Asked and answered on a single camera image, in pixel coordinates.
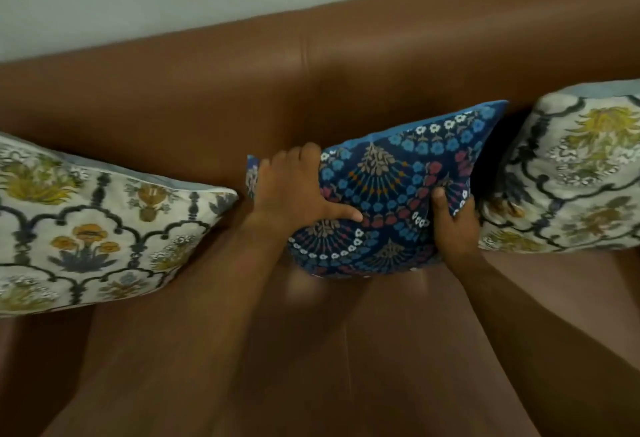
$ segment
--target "cushion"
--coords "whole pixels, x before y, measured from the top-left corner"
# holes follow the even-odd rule
[[[323,196],[357,207],[364,220],[324,220],[295,232],[289,250],[296,263],[311,274],[341,278],[406,271],[437,260],[429,194],[444,186],[452,214],[465,204],[474,162],[506,105],[483,103],[325,149],[319,170]],[[249,195],[258,165],[250,156]]]
[[[0,315],[163,287],[236,199],[0,134]]]
[[[615,81],[542,97],[481,203],[480,246],[537,253],[639,244],[638,93],[640,82]]]

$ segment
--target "sofa backrest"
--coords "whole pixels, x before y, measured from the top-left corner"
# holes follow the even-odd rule
[[[640,77],[639,39],[640,0],[351,0],[0,65],[0,130],[244,191],[249,153]]]

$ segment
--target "blue patterned pillow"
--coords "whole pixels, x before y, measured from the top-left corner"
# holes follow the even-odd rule
[[[476,158],[506,105],[483,103],[325,149],[323,196],[357,207],[364,221],[324,220],[296,231],[289,239],[296,263],[311,274],[341,278],[402,272],[437,261],[429,194],[444,186],[452,214],[465,204]],[[250,156],[250,196],[258,165],[259,159]]]

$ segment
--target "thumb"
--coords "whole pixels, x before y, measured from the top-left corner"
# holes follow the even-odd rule
[[[326,201],[324,206],[324,219],[350,219],[357,223],[362,222],[362,213],[355,207],[347,204]]]
[[[437,187],[433,190],[431,204],[433,205],[433,219],[436,226],[453,223],[453,219],[449,214],[449,202],[443,188]]]

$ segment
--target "person's left hand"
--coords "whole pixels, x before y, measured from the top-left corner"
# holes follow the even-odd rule
[[[281,150],[263,159],[258,170],[253,214],[268,220],[289,236],[321,219],[362,221],[352,206],[327,201],[320,194],[318,169],[321,150],[315,143]]]

